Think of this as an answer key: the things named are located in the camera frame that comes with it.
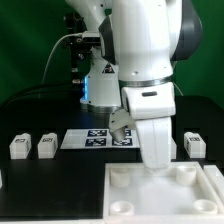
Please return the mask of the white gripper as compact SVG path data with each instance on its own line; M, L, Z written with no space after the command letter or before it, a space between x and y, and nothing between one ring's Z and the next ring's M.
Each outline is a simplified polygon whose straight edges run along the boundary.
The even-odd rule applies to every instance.
M151 87L124 87L124 108L133 119L141 157L149 169L166 169L171 162L172 121L176 113L172 82Z

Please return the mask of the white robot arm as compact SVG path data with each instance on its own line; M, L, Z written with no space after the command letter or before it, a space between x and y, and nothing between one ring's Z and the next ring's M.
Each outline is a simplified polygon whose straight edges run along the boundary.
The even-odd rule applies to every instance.
M144 165L167 168L176 112L174 66L202 39L192 0L65 1L84 18L87 31L80 40L92 50L82 107L108 112L116 141L134 128Z

